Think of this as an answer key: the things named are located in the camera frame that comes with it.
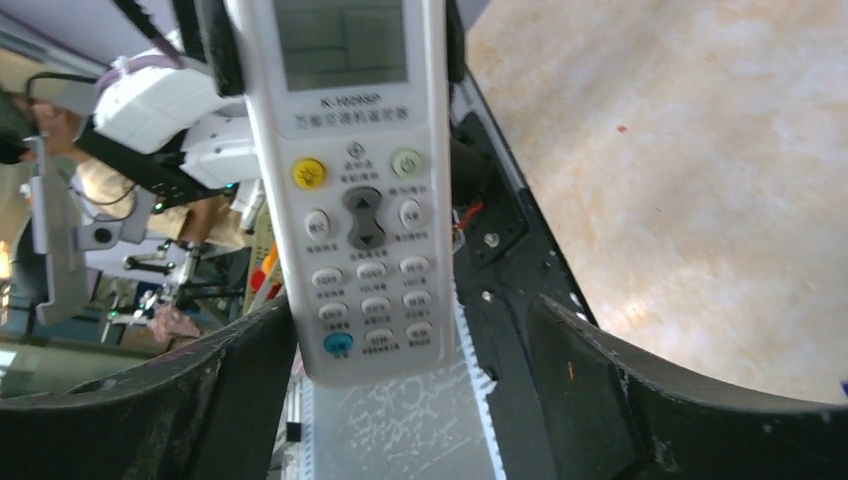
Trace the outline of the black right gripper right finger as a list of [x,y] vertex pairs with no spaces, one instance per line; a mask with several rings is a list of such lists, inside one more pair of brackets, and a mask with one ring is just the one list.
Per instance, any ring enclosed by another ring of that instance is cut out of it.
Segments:
[[539,295],[529,353],[561,479],[843,479],[847,410],[681,367]]

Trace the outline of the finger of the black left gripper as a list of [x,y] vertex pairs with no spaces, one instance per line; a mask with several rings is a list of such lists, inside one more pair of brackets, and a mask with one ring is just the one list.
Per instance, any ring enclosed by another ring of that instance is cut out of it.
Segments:
[[465,77],[465,29],[456,0],[445,1],[447,78],[461,83]]
[[174,0],[173,13],[185,55],[204,63],[218,94],[244,93],[235,29],[224,0]]

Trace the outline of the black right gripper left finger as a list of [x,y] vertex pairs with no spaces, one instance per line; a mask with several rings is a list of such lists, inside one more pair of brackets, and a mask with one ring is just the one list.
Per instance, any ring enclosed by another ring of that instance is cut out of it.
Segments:
[[1,404],[5,479],[262,479],[297,344],[285,297],[142,365]]

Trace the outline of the white remote control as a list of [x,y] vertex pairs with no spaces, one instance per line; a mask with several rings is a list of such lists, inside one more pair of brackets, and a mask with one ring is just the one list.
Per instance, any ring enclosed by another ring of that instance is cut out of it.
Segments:
[[307,376],[416,375],[454,349],[442,1],[231,1]]

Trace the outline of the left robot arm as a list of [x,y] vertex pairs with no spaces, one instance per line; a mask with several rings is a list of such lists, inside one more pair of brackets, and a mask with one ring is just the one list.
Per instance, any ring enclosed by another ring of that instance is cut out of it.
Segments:
[[172,152],[198,186],[262,179],[291,203],[403,210],[450,199],[451,1],[199,1],[173,56],[97,83],[78,143],[116,166]]

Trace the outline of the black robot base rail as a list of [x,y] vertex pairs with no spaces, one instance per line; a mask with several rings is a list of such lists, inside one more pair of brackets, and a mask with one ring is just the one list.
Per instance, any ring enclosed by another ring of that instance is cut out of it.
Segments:
[[528,353],[537,294],[595,320],[472,75],[455,86],[455,137],[483,158],[483,209],[455,256],[471,345],[467,365],[498,479],[554,479],[556,468]]

